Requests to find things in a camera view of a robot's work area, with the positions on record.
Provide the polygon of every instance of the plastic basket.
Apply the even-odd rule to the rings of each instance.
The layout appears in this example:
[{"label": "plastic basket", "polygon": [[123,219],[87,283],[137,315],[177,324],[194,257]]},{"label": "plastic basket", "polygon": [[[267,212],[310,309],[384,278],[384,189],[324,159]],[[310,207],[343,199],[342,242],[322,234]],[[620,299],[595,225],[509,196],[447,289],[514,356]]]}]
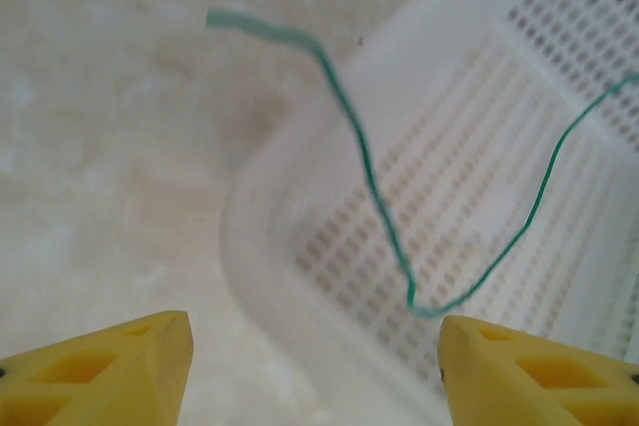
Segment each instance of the plastic basket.
[{"label": "plastic basket", "polygon": [[[411,0],[341,69],[422,303],[479,276],[568,123],[631,71],[639,0]],[[571,134],[533,227],[456,312],[639,362],[638,92]],[[347,421],[450,421],[440,321],[406,312],[334,104],[304,106],[253,158],[222,249],[239,302]]]}]

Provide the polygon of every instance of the green wire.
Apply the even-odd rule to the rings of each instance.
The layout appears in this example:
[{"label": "green wire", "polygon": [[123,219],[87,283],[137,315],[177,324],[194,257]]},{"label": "green wire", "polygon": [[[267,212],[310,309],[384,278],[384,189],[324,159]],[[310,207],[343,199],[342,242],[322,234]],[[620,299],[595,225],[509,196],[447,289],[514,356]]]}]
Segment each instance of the green wire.
[{"label": "green wire", "polygon": [[477,290],[486,282],[486,280],[488,280],[492,272],[510,253],[510,251],[521,240],[526,231],[532,225],[532,221],[537,215],[539,205],[541,204],[541,199],[543,198],[544,192],[548,185],[548,181],[550,180],[550,175],[552,174],[552,170],[555,166],[557,156],[559,155],[559,151],[561,150],[561,147],[563,146],[563,143],[565,142],[568,135],[570,135],[570,133],[590,112],[596,109],[610,95],[619,92],[627,84],[639,81],[639,73],[632,74],[626,77],[621,82],[613,85],[604,93],[602,93],[599,97],[597,97],[597,99],[595,99],[594,102],[592,102],[592,104],[590,104],[581,114],[579,114],[579,116],[568,126],[568,128],[561,135],[559,141],[557,142],[557,145],[555,145],[552,156],[550,157],[550,162],[548,163],[548,167],[546,168],[546,173],[544,174],[543,180],[541,181],[541,186],[539,187],[537,197],[535,198],[532,209],[530,209],[528,218],[526,219],[523,226],[515,234],[512,240],[506,245],[506,247],[501,251],[501,253],[492,261],[483,275],[466,292],[462,293],[460,296],[445,304],[444,306],[438,308],[427,308],[415,304],[417,282],[415,279],[414,271],[412,270],[412,267],[410,266],[410,263],[408,261],[408,257],[403,249],[403,246],[401,245],[399,234],[397,233],[397,228],[394,225],[392,217],[390,216],[390,211],[388,210],[386,202],[383,199],[383,195],[381,194],[381,191],[379,189],[379,184],[374,172],[372,157],[370,154],[370,147],[368,146],[366,133],[363,130],[359,115],[357,114],[357,111],[355,110],[352,102],[348,98],[348,95],[345,92],[345,88],[341,84],[341,81],[339,80],[339,77],[335,72],[335,68],[333,67],[330,59],[328,58],[328,55],[321,46],[321,43],[307,32],[273,25],[240,12],[210,10],[207,15],[207,26],[213,28],[229,28],[240,30],[252,35],[263,37],[271,42],[290,45],[311,54],[311,56],[313,56],[319,63],[319,66],[321,67],[328,86],[330,87],[330,90],[334,95],[337,103],[341,107],[341,111],[346,116],[346,119],[348,120],[348,123],[350,124],[350,127],[352,128],[356,137],[357,145],[359,147],[359,154],[361,156],[361,162],[363,164],[366,183],[368,185],[368,190],[370,192],[370,195],[372,196],[373,203],[377,208],[379,216],[381,217],[381,221],[388,234],[388,238],[390,239],[390,244],[395,254],[397,264],[406,277],[406,281],[408,283],[406,292],[406,306],[409,311],[421,318],[435,318],[437,316],[441,316],[451,309],[464,303],[477,292]]}]

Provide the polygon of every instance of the white floor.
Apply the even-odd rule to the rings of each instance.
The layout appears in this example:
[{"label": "white floor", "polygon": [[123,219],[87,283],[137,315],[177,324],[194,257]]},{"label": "white floor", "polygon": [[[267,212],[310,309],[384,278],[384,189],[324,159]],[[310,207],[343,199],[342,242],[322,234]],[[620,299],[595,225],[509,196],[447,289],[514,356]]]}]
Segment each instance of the white floor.
[{"label": "white floor", "polygon": [[0,357],[185,309],[181,424],[330,422],[230,298],[217,242],[235,173],[321,80],[204,20],[250,10],[344,59],[403,1],[0,0]]}]

